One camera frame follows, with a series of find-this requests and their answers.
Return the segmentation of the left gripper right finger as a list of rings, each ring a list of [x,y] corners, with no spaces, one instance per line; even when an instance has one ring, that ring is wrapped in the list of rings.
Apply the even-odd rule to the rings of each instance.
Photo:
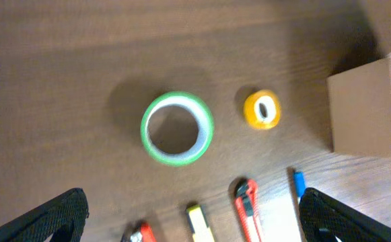
[[[301,197],[299,219],[307,241],[391,241],[390,227],[315,188]]]

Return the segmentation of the red black stapler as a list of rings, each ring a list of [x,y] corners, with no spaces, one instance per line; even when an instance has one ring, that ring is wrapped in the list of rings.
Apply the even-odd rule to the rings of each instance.
[[[139,221],[135,225],[130,224],[120,240],[121,242],[157,242],[153,230],[146,221]]]

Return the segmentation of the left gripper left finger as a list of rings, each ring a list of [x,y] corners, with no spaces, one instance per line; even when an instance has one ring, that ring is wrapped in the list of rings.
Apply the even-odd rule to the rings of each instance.
[[[0,227],[0,241],[81,241],[87,197],[72,188]]]

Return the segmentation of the small yellow tape roll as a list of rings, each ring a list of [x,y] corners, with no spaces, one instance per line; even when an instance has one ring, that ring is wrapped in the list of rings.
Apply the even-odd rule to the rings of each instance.
[[[249,95],[244,102],[244,117],[248,125],[257,130],[276,127],[281,119],[278,97],[268,89]]]

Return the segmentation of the yellow highlighter pen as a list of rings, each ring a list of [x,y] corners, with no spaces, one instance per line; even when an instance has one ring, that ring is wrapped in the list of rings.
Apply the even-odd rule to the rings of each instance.
[[[194,242],[215,242],[211,227],[200,205],[190,206],[186,209]]]

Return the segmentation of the brown cardboard box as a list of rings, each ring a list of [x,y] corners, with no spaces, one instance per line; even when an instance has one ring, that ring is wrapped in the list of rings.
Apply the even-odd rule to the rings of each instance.
[[[391,52],[356,44],[327,84],[334,151],[391,158]]]

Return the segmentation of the green tape roll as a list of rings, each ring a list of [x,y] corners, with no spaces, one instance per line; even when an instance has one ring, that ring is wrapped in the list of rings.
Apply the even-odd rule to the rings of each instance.
[[[184,110],[188,116],[179,120],[168,116],[160,128],[150,133],[150,121],[164,109]],[[147,107],[140,126],[141,142],[147,154],[156,161],[174,167],[199,159],[213,139],[214,120],[206,103],[184,91],[167,92]]]

